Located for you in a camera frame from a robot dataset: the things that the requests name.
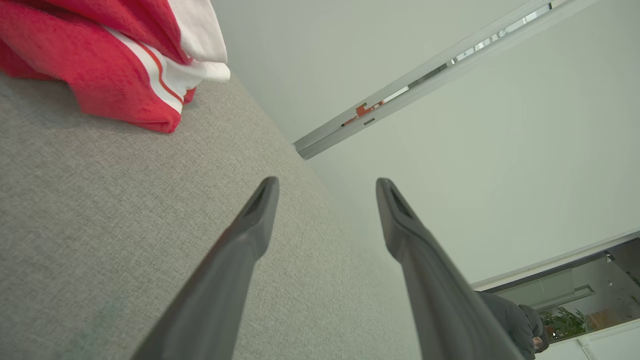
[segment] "potted plant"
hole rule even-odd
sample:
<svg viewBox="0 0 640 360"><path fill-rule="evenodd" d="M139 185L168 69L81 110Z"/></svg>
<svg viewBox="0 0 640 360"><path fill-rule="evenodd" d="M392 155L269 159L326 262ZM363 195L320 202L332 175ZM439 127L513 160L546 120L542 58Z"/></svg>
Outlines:
<svg viewBox="0 0 640 360"><path fill-rule="evenodd" d="M593 330L591 322L578 309L575 310L575 314L561 306L557 309L559 313L557 315L549 311L540 313L550 342L573 338Z"/></svg>

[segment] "red towel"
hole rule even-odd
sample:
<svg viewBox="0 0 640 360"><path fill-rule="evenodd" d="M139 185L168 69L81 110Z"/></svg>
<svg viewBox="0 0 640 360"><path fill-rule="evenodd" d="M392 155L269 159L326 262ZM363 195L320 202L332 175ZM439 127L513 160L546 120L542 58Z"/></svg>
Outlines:
<svg viewBox="0 0 640 360"><path fill-rule="evenodd" d="M171 133L226 62L208 0L0 0L0 69L63 80L92 115Z"/></svg>

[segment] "gray upholstery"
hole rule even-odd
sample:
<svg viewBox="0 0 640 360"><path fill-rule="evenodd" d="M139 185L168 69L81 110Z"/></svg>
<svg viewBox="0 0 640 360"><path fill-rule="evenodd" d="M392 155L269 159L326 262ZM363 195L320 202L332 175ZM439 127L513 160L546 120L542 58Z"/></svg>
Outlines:
<svg viewBox="0 0 640 360"><path fill-rule="evenodd" d="M1 74L0 118L0 359L127 359L270 175L280 205L234 357L418 356L399 267L350 237L237 79L199 86L170 135Z"/></svg>

